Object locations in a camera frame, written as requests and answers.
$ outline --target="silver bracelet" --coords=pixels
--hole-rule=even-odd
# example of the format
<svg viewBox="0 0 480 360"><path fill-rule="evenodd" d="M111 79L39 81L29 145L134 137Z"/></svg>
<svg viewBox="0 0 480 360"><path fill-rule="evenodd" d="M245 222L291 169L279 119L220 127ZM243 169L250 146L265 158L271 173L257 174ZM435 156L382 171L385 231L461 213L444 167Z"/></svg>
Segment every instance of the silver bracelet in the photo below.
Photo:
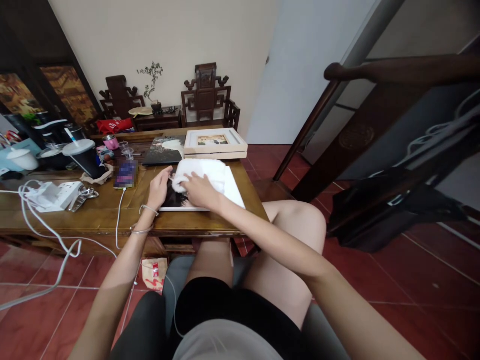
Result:
<svg viewBox="0 0 480 360"><path fill-rule="evenodd" d="M152 209L150 206L147 206L147 205L142 205L140 206L140 209L138 209L138 213L141 214L142 213L142 209L143 208L146 208L148 210L151 210L155 213L155 217L157 217L159 215L159 212L158 211L155 211L154 209Z"/></svg>
<svg viewBox="0 0 480 360"><path fill-rule="evenodd" d="M131 227L130 227L130 231L132 234L137 234L137 235L141 235L141 234L148 234L150 231L152 231L152 229L154 228L154 225L152 224L150 226L149 229L147 230L142 230L142 231L135 231L134 228L135 226L137 226L138 222L134 223Z"/></svg>

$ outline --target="hand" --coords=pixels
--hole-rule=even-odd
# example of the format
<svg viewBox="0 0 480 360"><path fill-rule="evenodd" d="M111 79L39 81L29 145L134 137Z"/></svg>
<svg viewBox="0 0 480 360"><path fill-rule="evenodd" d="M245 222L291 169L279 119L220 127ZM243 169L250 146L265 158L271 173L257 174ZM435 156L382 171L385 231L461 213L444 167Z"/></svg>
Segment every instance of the hand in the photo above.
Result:
<svg viewBox="0 0 480 360"><path fill-rule="evenodd" d="M218 213L222 194L214 189L209 177L207 175L200 177L195 172L192 172L191 176L187 174L185 176L188 181L184 181L180 185L188 191L188 200L196 207Z"/></svg>
<svg viewBox="0 0 480 360"><path fill-rule="evenodd" d="M150 195L146 204L149 208L158 210L164 204L167 197L167 182L172 170L173 167L169 166L150 181Z"/></svg>

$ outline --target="pink cup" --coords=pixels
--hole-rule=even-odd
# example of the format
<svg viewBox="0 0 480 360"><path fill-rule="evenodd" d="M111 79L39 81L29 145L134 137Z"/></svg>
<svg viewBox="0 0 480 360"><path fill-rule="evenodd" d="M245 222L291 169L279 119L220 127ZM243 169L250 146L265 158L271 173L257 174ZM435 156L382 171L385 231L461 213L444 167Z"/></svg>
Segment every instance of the pink cup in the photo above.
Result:
<svg viewBox="0 0 480 360"><path fill-rule="evenodd" d="M108 150L117 150L119 148L119 141L115 135L107 135L102 140Z"/></svg>

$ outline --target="white door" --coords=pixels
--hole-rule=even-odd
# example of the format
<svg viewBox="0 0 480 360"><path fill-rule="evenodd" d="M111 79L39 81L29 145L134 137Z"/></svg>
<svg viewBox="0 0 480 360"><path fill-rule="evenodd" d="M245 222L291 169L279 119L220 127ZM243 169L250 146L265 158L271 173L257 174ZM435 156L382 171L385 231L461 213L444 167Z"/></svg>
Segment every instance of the white door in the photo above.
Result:
<svg viewBox="0 0 480 360"><path fill-rule="evenodd" d="M249 144L292 144L378 0L283 0L248 129Z"/></svg>

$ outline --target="wooden desk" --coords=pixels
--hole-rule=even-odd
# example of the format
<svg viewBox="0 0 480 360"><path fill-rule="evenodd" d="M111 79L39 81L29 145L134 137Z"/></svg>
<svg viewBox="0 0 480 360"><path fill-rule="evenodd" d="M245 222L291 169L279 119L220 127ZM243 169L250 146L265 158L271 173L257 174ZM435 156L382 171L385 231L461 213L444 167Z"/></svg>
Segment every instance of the wooden desk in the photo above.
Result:
<svg viewBox="0 0 480 360"><path fill-rule="evenodd" d="M188 129L176 129L174 133ZM165 130L163 135L171 136L170 130ZM157 131L151 131L151 139L159 136ZM246 209L256 214L262 219L268 220L267 214L262 206L259 196L252 185L247 172L239 160L225 161L230 166L235 181L240 190L240 194L245 203ZM137 185L127 189L123 197L120 212L120 222L118 226L118 239L120 247L123 247L130 235L130 227L137 222L139 218L139 208L147 203L150 181L164 168L142 167L138 172ZM28 180L40 180L44 182L52 181L55 184L77 181L81 176L80 171L58 171L33 173L22 180L8 180L1 183L2 190L14 190ZM62 237L87 237L99 241L101 244L114 250L120 251L115 246L115 231L117 225L117 216L122 190L113 188L114 179L110 179L104 185L91 185L95 188L99 197L89 199L75 213L69 211L59 211L41 214L41 218L49 224ZM51 234L43 228L40 222L28 212L28 218L33 227L42 235ZM31 236L34 245L58 249L57 239L44 239L33 236L31 230L27 227L22 214L21 202L16 194L0 193L0 235L23 235ZM221 217L206 211L186 211L186 212L162 212L155 220L154 228L149 235L149 241L145 247L145 254L148 256L162 256L169 250L169 245L182 243L182 240L174 238L192 238L192 237L241 237L244 236L240 230L223 220ZM66 239L67 246L73 243L74 239ZM84 241L82 251L90 254L108 254L100 246Z"/></svg>

